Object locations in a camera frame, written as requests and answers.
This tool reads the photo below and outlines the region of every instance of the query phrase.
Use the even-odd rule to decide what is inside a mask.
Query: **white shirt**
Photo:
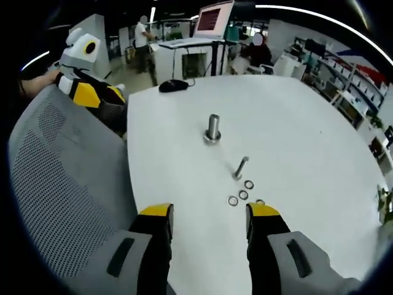
[[[147,45],[147,37],[143,35],[142,33],[146,32],[146,26],[138,22],[135,27],[135,46],[136,48],[146,46]]]

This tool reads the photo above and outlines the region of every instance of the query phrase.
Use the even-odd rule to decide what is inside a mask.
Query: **white robot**
[[[100,40],[75,29],[66,40],[67,48],[60,61],[56,79],[59,89],[75,104],[86,107],[115,132],[126,131],[126,99],[123,84],[111,86],[92,73]]]

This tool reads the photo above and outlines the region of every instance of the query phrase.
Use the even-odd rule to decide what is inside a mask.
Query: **computer monitor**
[[[224,38],[234,1],[204,7],[199,12],[194,37],[221,40]]]

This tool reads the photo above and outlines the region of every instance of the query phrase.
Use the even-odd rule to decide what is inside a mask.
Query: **metal washer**
[[[254,183],[251,180],[246,180],[244,182],[244,187],[246,189],[253,189],[254,188]]]
[[[239,191],[239,198],[241,198],[242,200],[247,200],[248,199],[248,192],[241,190]]]
[[[235,206],[237,206],[237,204],[239,204],[239,200],[238,200],[238,198],[236,198],[235,196],[231,195],[231,196],[228,198],[228,204],[229,204],[230,206],[232,206],[232,207],[235,207]]]

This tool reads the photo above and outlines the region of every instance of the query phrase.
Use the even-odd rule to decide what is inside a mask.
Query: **computer mouse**
[[[158,90],[160,92],[175,92],[180,90],[186,90],[189,87],[187,82],[181,80],[168,80],[162,83]]]

